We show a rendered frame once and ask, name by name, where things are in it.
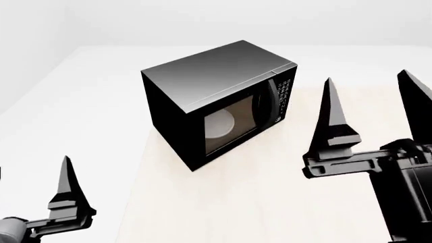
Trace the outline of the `microwave door with window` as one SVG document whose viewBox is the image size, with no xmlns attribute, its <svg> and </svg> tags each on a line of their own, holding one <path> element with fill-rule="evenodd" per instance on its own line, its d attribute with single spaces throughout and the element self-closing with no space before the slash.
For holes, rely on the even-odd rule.
<svg viewBox="0 0 432 243">
<path fill-rule="evenodd" d="M 273 126 L 267 126 L 271 110 L 268 80 L 275 81 L 275 76 L 274 72 L 265 74 L 263 80 L 213 99 L 187 114 L 189 127 L 184 138 L 187 157 L 183 161 L 191 171 L 196 171 Z M 234 128 L 224 137 L 206 139 L 205 117 L 221 109 L 233 115 Z"/>
</svg>

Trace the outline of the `white round turntable plate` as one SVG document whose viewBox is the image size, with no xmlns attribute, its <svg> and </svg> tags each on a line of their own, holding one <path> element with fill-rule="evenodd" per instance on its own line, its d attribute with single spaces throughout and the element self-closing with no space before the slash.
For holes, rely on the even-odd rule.
<svg viewBox="0 0 432 243">
<path fill-rule="evenodd" d="M 235 125 L 233 115 L 221 109 L 205 117 L 205 138 L 216 139 L 228 135 Z"/>
</svg>

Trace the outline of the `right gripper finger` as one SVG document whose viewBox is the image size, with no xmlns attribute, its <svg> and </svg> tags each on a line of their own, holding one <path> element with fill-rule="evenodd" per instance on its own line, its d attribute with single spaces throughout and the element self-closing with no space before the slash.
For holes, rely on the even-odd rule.
<svg viewBox="0 0 432 243">
<path fill-rule="evenodd" d="M 310 155 L 320 161 L 351 157 L 352 147 L 362 139 L 346 121 L 338 92 L 331 78 L 325 81 L 319 118 L 310 144 Z"/>
<path fill-rule="evenodd" d="M 402 70 L 397 78 L 413 140 L 432 144 L 432 90 L 408 70 Z"/>
</svg>

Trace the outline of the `black microwave oven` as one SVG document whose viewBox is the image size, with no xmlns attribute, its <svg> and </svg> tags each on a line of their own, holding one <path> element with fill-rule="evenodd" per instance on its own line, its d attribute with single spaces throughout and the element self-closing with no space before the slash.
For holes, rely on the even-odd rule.
<svg viewBox="0 0 432 243">
<path fill-rule="evenodd" d="M 188 113 L 291 63 L 295 62 L 240 40 L 142 70 L 153 125 L 183 161 Z"/>
</svg>

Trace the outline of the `microwave keypad control panel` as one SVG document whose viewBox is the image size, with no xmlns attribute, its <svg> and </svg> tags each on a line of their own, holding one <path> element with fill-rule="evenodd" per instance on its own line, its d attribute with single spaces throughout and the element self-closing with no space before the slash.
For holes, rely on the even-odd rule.
<svg viewBox="0 0 432 243">
<path fill-rule="evenodd" d="M 287 64 L 277 70 L 279 72 L 275 76 L 275 85 L 279 95 L 279 115 L 275 123 L 279 123 L 286 116 L 296 70 L 297 64 L 295 63 Z"/>
</svg>

